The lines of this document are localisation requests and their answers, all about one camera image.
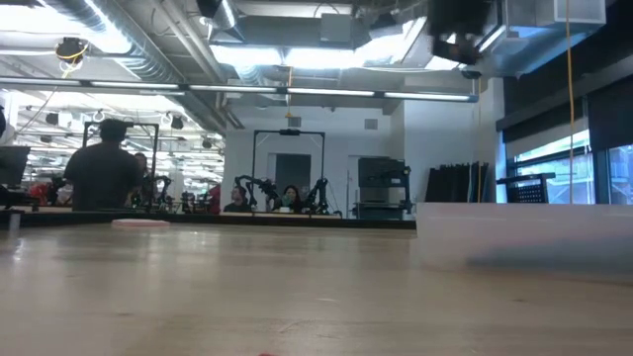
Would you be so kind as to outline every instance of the ceiling light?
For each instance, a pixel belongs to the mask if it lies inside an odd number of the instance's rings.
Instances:
[[[182,121],[181,116],[174,117],[171,121],[171,128],[175,130],[183,130],[185,127],[185,123]]]
[[[47,78],[22,78],[22,77],[3,77],[0,84],[23,84],[23,85],[52,85],[52,86],[79,86],[78,80],[68,79],[47,79]]]
[[[369,90],[339,90],[339,89],[311,89],[311,88],[288,88],[288,94],[313,94],[313,95],[337,95],[337,96],[360,96],[372,97],[373,91]]]
[[[410,100],[433,100],[433,101],[453,101],[453,102],[476,102],[477,97],[471,95],[453,95],[436,93],[397,93],[387,92],[385,98],[389,99],[410,99]]]
[[[351,49],[293,48],[286,65],[305,69],[344,69],[360,66]]]
[[[279,50],[273,47],[211,45],[211,51],[218,62],[232,66],[282,64]]]
[[[63,148],[63,147],[31,147],[31,151],[36,152],[65,152],[74,153],[79,148]]]
[[[142,134],[133,134],[126,136],[128,139],[151,139],[154,140],[154,136],[142,135]],[[159,136],[158,140],[185,140],[184,137],[179,136]]]
[[[253,87],[243,85],[190,85],[191,90],[217,91],[225,93],[257,93],[274,94],[277,88],[273,87]]]
[[[46,114],[45,121],[49,125],[59,125],[59,114],[58,113],[50,113]]]
[[[126,89],[178,89],[178,84],[93,81],[93,86]]]
[[[488,49],[501,35],[505,33],[505,25],[500,26],[496,31],[490,35],[482,45],[479,46],[479,51],[482,52]]]
[[[211,147],[213,147],[213,143],[210,139],[205,137],[205,139],[202,140],[202,148],[209,149]]]
[[[453,44],[454,45],[456,39],[457,39],[457,36],[455,34],[453,34],[446,41],[449,44]],[[440,56],[434,55],[431,58],[431,60],[429,60],[428,63],[426,63],[426,66],[424,67],[424,69],[426,69],[426,70],[453,70],[459,64],[460,63],[458,63],[456,61],[452,61],[452,60],[449,60],[449,59],[442,58]]]

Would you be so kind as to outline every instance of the dark shirt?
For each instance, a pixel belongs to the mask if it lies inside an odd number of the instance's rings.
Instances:
[[[72,210],[120,209],[128,193],[140,185],[136,159],[113,144],[78,149],[63,174],[72,185]]]
[[[225,213],[250,213],[251,209],[246,203],[237,205],[236,203],[230,203],[225,206]]]

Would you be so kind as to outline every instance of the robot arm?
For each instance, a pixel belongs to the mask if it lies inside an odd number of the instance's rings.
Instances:
[[[306,197],[306,208],[308,208],[310,214],[327,214],[327,179],[320,178],[316,181],[315,186],[310,190]]]
[[[246,181],[246,183],[245,183],[246,191],[250,195],[250,197],[248,199],[248,205],[250,207],[257,206],[257,201],[255,200],[255,195],[253,194],[253,186],[254,185],[259,187],[261,192],[266,195],[266,202],[270,201],[271,199],[274,200],[274,199],[279,198],[279,195],[277,195],[277,192],[275,191],[275,189],[277,187],[269,179],[263,179],[262,180],[262,179],[253,178],[251,176],[242,175],[242,176],[239,176],[239,177],[235,177],[235,180],[234,180],[235,181],[235,186],[236,187],[241,187],[241,181],[242,180]]]

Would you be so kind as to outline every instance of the metal frame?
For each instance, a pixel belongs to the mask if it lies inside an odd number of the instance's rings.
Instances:
[[[46,90],[55,88],[56,91],[94,92],[94,93],[126,93],[149,95],[183,96],[187,93],[247,93],[247,94],[277,94],[277,95],[319,95],[330,97],[365,98],[365,99],[393,99],[416,101],[440,101],[448,103],[477,103],[479,95],[472,93],[437,93],[437,92],[401,92],[384,90],[352,90],[352,89],[323,89],[308,87],[278,87],[278,86],[244,86],[226,84],[188,84],[188,83],[148,83],[126,82],[112,80],[85,79],[56,79],[41,77],[13,77],[0,76],[3,88],[18,90]]]
[[[99,126],[98,122],[85,122],[84,123],[84,127],[83,127],[83,142],[81,144],[82,147],[85,147],[86,144],[88,143],[88,129],[90,129],[90,127],[92,126]],[[136,124],[136,123],[126,123],[129,125],[130,128],[133,127],[150,127],[150,128],[154,128],[154,137],[153,137],[153,153],[151,155],[151,172],[149,177],[151,178],[151,181],[154,181],[154,176],[156,174],[156,151],[158,150],[158,130],[159,130],[159,124]],[[153,204],[153,200],[154,197],[153,195],[151,196],[151,199],[149,199],[149,206],[151,207],[151,205]]]
[[[259,134],[279,134],[279,135],[302,135],[302,134],[318,134],[321,137],[320,146],[320,177],[323,178],[323,168],[325,164],[325,133],[321,132],[302,132],[302,131],[288,131],[288,130],[255,130],[253,133],[253,164],[250,171],[250,176],[255,176],[255,161],[257,160],[257,154],[255,152],[257,148],[257,136]]]

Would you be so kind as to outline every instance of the fluorescent light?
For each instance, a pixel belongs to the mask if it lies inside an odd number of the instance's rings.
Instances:
[[[454,95],[454,94],[436,94],[436,93],[397,93],[387,92],[385,98],[389,99],[411,99],[411,100],[435,100],[435,101],[454,101],[454,102],[471,102],[474,98],[470,95]]]
[[[437,55],[434,55],[431,60],[428,61],[424,69],[426,70],[452,70],[459,63],[456,61],[452,61],[450,59],[442,58]]]
[[[311,89],[311,88],[288,88],[288,94],[338,95],[338,96],[362,96],[362,97],[374,96],[374,92],[369,91],[369,90],[338,90],[338,89]]]
[[[415,40],[419,37],[422,28],[424,28],[424,24],[426,24],[426,18],[421,17],[414,20],[413,25],[407,32],[405,39],[399,44],[398,49],[392,55],[391,63],[397,63],[405,59],[405,56],[410,51],[411,47],[415,43]]]
[[[189,88],[191,90],[217,91],[225,93],[274,94],[277,92],[277,88],[273,87],[254,87],[243,85],[190,85]]]
[[[178,89],[178,84],[143,83],[143,82],[103,82],[93,81],[93,86],[106,88],[129,89]]]
[[[281,65],[279,50],[274,47],[211,45],[220,63],[232,66]]]
[[[151,139],[154,140],[154,136],[150,137],[147,135],[142,135],[142,134],[133,134],[133,135],[129,135],[126,136],[126,138],[129,139]],[[179,136],[159,136],[158,140],[183,140],[184,137],[179,137]]]
[[[486,39],[486,41],[479,47],[479,51],[484,51],[488,49],[501,35],[505,33],[505,25],[501,25],[490,37]]]
[[[19,77],[3,77],[0,79],[0,84],[54,85],[54,86],[81,85],[81,83],[78,80],[19,78]]]
[[[351,49],[293,48],[286,65],[305,69],[344,69],[361,66]]]
[[[62,147],[31,147],[31,152],[65,152],[74,153],[79,148],[62,148]]]

